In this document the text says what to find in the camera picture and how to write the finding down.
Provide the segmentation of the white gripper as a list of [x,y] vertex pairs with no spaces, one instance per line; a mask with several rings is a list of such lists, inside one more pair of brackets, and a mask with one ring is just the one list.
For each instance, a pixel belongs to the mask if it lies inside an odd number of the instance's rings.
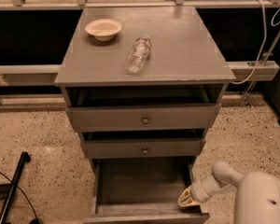
[[214,195],[221,192],[222,187],[223,184],[221,182],[212,175],[208,175],[193,182],[190,187],[184,189],[177,200],[177,204],[180,207],[191,207],[198,205],[198,203],[206,203]]

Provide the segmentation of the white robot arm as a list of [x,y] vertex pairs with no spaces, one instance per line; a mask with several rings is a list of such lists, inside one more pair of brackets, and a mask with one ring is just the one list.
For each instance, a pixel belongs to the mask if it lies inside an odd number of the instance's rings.
[[181,208],[206,203],[232,187],[236,188],[233,224],[280,224],[280,179],[260,171],[243,175],[224,161],[184,189],[177,203]]

